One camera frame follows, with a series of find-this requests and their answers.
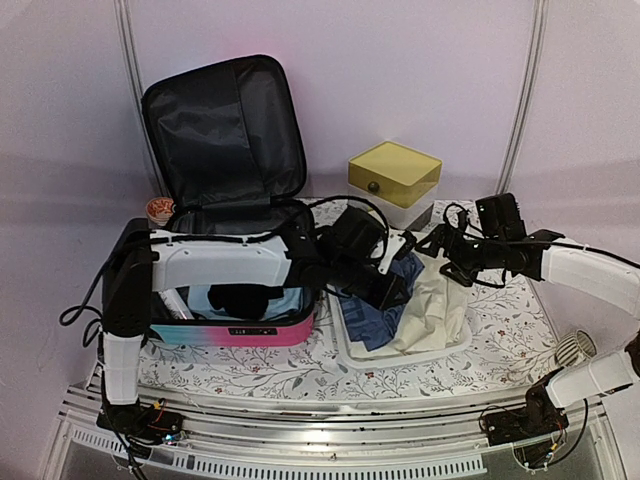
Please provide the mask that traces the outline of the dark blue patterned garment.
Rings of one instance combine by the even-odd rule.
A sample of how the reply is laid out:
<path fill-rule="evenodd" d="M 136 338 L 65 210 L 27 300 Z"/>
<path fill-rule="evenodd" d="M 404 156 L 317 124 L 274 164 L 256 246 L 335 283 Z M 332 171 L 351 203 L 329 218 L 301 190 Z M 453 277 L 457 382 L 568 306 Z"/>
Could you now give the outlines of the dark blue patterned garment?
<path fill-rule="evenodd" d="M 394 260 L 390 267 L 392 273 L 405 281 L 409 298 L 423 270 L 423 262 L 414 253 L 402 260 Z M 393 340 L 401 315 L 408 305 L 404 303 L 386 310 L 378 310 L 355 296 L 340 299 L 339 304 L 349 340 L 362 342 L 367 351 L 377 350 Z"/>

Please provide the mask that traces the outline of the beige garment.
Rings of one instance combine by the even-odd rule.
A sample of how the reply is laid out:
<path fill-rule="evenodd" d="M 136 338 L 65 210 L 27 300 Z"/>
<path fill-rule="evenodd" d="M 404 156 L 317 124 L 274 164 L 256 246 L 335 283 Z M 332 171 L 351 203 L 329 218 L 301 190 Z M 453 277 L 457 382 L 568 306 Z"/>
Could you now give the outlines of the beige garment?
<path fill-rule="evenodd" d="M 414 281 L 393 339 L 385 346 L 398 355 L 440 351 L 459 340 L 471 289 L 440 273 L 446 259 L 418 254 L 423 270 Z"/>

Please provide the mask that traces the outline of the white plastic mesh basket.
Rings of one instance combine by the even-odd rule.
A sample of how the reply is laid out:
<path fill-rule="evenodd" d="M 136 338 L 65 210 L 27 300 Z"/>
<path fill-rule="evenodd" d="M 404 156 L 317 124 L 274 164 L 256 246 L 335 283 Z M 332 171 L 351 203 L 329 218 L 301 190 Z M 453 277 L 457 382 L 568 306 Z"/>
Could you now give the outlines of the white plastic mesh basket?
<path fill-rule="evenodd" d="M 375 352 L 364 351 L 364 357 L 357 357 L 355 353 L 359 343 L 349 340 L 339 301 L 334 297 L 330 297 L 327 303 L 333 323 L 338 355 L 346 366 L 356 370 L 387 369 L 431 362 L 460 353 L 467 349 L 472 342 L 473 335 L 470 322 L 474 318 L 473 313 L 464 317 L 458 340 L 448 344 L 444 349 L 404 355 L 393 349 L 389 350 L 387 347 L 383 347 L 379 350 L 381 353 L 376 354 Z"/>

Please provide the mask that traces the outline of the black garment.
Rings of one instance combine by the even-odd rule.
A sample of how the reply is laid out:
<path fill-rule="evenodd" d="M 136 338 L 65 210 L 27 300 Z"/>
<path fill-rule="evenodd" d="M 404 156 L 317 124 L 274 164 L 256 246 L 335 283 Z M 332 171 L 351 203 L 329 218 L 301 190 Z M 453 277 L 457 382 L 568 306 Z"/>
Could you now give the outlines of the black garment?
<path fill-rule="evenodd" d="M 283 296 L 282 287 L 257 284 L 212 285 L 207 293 L 211 306 L 243 320 L 260 320 L 271 300 Z"/>

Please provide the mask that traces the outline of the pink and teal kids suitcase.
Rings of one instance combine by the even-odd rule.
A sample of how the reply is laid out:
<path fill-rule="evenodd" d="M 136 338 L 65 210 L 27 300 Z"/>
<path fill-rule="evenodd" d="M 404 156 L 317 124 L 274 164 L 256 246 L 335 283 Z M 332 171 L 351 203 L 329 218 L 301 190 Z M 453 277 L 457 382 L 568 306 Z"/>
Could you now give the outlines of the pink and teal kids suitcase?
<path fill-rule="evenodd" d="M 147 89 L 142 113 L 156 163 L 176 209 L 171 231 L 260 235 L 286 225 L 313 229 L 298 199 L 307 165 L 281 64 L 252 55 L 201 67 Z M 303 289 L 302 308 L 274 320 L 174 319 L 159 296 L 151 333 L 167 344 L 288 347 L 313 327 L 318 293 Z"/>

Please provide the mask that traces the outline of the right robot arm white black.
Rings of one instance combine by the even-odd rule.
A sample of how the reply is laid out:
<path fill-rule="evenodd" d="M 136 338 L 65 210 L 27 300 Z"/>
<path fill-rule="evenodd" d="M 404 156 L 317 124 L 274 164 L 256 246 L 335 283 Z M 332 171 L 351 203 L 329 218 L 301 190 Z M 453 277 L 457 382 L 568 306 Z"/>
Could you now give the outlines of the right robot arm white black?
<path fill-rule="evenodd" d="M 470 287 L 480 272 L 500 269 L 531 280 L 570 287 L 639 316 L 639 266 L 618 255 L 580 245 L 551 230 L 527 233 L 511 193 L 475 203 L 480 235 L 468 232 L 465 209 L 457 221 L 443 221 L 415 249 L 430 257 L 443 256 L 440 272 Z M 565 409 L 606 393 L 616 393 L 639 380 L 639 340 L 601 353 L 577 366 L 558 368 L 532 385 L 524 407 L 490 411 L 482 423 L 492 444 L 501 444 L 560 431 L 567 427 Z"/>

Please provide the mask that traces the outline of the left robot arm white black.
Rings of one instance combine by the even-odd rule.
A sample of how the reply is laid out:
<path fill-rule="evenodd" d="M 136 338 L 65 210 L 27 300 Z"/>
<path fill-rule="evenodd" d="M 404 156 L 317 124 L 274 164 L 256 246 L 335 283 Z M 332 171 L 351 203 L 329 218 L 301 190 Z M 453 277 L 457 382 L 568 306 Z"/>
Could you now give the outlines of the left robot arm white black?
<path fill-rule="evenodd" d="M 151 442 L 181 430 L 181 415 L 140 403 L 139 356 L 150 338 L 294 346 L 309 337 L 317 295 L 327 286 L 379 310 L 405 304 L 406 283 L 391 263 L 406 241 L 354 208 L 315 233 L 293 221 L 251 236 L 174 233 L 130 221 L 102 274 L 100 426 Z"/>

